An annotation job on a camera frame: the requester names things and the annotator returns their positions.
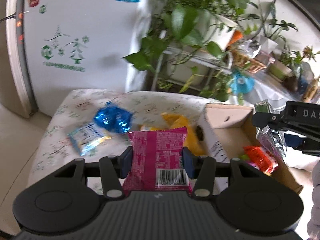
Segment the table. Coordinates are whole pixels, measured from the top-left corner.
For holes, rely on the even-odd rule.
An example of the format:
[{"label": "table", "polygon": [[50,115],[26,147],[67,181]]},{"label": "table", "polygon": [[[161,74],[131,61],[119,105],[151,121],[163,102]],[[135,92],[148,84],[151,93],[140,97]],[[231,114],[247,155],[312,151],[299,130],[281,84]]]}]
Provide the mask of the table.
[{"label": "table", "polygon": [[[101,89],[81,89],[69,93],[53,116],[35,155],[28,186],[53,171],[79,158],[67,134],[91,122],[97,110],[112,101],[134,114],[134,123],[166,127],[161,113],[184,114],[194,124],[204,105],[219,103],[215,99],[164,92],[130,92],[126,94]],[[105,141],[99,150],[93,149],[84,156],[86,162],[97,162],[107,155],[120,155],[130,145],[127,136],[117,136]],[[102,194],[100,178],[89,178],[88,186]]]}]

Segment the ridged black surface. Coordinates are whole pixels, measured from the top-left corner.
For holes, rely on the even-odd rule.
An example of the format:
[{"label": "ridged black surface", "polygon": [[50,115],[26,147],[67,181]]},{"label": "ridged black surface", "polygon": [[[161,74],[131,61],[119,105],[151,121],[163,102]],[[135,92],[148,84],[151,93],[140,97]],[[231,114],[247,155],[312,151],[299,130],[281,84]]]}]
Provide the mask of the ridged black surface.
[{"label": "ridged black surface", "polygon": [[39,236],[21,232],[15,240],[301,240],[294,232],[281,236],[251,236],[227,225],[208,202],[186,192],[132,192],[108,202],[98,217],[76,232]]}]

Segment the open cardboard box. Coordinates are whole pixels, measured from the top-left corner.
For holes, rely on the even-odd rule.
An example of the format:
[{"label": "open cardboard box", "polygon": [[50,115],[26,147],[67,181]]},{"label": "open cardboard box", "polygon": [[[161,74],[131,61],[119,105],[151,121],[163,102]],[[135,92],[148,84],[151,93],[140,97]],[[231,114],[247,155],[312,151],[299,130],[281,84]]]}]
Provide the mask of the open cardboard box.
[{"label": "open cardboard box", "polygon": [[[217,162],[230,162],[230,159],[244,154],[244,146],[260,146],[256,139],[256,128],[251,123],[254,108],[222,104],[207,104],[198,120],[202,128],[208,155]],[[289,187],[297,194],[303,186],[294,179],[288,167],[277,159],[278,168],[272,177]],[[216,190],[219,193],[228,187],[226,178],[216,178]]]}]

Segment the floral pattern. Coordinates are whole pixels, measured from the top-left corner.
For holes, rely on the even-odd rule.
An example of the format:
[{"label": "floral pattern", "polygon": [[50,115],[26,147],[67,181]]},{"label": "floral pattern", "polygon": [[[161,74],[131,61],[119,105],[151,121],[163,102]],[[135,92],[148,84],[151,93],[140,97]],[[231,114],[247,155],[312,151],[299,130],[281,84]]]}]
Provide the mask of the floral pattern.
[{"label": "floral pattern", "polygon": [[[36,152],[28,185],[34,184],[53,171],[79,158],[68,140],[67,134],[85,123],[91,122],[97,110],[112,101],[133,113],[133,124],[166,127],[161,113],[184,114],[194,124],[206,103],[219,103],[190,95],[162,92],[130,92],[126,94],[101,89],[74,90],[65,98],[53,116]],[[107,155],[120,155],[130,145],[127,135],[119,135],[105,141],[87,155],[86,162],[97,162]],[[102,193],[101,182],[90,178],[88,186]]]}]

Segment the red package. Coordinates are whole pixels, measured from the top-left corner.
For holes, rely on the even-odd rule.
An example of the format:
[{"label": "red package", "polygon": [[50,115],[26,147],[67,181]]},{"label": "red package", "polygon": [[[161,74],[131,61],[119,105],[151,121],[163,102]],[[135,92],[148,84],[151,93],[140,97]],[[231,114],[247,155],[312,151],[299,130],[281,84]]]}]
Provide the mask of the red package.
[{"label": "red package", "polygon": [[181,155],[187,129],[134,131],[128,134],[133,146],[132,166],[124,180],[126,195],[131,190],[192,191]]},{"label": "red package", "polygon": [[245,154],[247,154],[252,162],[257,164],[260,171],[272,173],[278,166],[277,161],[272,155],[263,147],[247,146],[243,147]]}]

